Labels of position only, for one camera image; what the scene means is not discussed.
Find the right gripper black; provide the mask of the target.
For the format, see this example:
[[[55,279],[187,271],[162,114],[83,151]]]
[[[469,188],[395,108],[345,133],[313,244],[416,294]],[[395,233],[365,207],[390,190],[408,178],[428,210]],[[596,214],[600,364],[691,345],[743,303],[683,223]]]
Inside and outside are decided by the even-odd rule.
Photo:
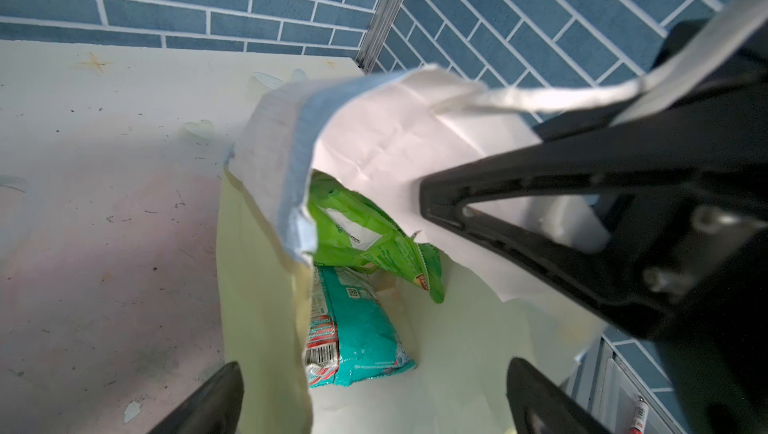
[[[659,343],[698,433],[767,429],[767,31],[631,121],[599,217],[621,255],[614,327]]]

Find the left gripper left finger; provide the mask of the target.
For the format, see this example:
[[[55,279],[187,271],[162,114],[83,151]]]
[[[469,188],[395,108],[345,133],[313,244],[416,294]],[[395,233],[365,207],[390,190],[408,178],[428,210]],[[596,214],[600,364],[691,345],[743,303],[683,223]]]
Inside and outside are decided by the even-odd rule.
[[[237,362],[222,366],[149,434],[233,434],[244,398],[244,381]]]

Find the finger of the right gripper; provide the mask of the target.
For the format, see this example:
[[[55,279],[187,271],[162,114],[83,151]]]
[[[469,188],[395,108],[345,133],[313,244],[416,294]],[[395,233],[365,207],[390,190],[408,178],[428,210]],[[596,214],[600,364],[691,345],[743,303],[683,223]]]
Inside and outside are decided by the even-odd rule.
[[[650,161],[608,131],[577,135],[464,164],[424,178],[427,221],[521,267],[603,320],[638,338],[657,338],[664,303],[634,278],[627,247],[584,254],[487,214],[473,203],[565,194],[631,192]]]

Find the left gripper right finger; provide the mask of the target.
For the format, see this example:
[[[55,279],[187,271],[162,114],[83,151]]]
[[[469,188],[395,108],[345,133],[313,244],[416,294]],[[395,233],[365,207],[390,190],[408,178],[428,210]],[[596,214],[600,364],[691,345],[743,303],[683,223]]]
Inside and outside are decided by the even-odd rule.
[[[523,358],[513,358],[506,396],[517,433],[609,434],[609,431]]]

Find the green snack packet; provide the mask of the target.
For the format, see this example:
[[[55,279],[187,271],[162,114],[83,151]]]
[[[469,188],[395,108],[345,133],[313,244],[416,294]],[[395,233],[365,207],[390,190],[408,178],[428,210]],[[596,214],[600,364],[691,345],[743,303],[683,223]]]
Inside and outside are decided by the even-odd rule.
[[[440,251],[405,234],[372,201],[315,171],[307,208],[317,230],[316,264],[388,272],[423,289],[433,302],[444,302]]]

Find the floral paper gift bag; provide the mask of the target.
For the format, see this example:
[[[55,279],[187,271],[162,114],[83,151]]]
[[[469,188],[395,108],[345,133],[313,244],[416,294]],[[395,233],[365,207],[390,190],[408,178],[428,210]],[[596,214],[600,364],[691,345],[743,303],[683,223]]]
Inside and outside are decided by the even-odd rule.
[[[649,74],[617,86],[492,89],[437,66],[286,84],[265,94],[226,161],[216,260],[226,357],[240,365],[242,433],[489,433],[515,429],[506,396],[513,358],[552,383],[575,370],[605,325],[514,263],[420,214],[429,175],[577,135],[622,137],[719,67],[756,30],[767,0],[732,0],[708,22],[676,28]],[[359,391],[308,385],[317,230],[307,202],[320,171],[366,197],[418,243],[446,257],[437,304],[412,285],[398,306],[417,366]],[[602,193],[473,203],[584,254],[611,247]]]

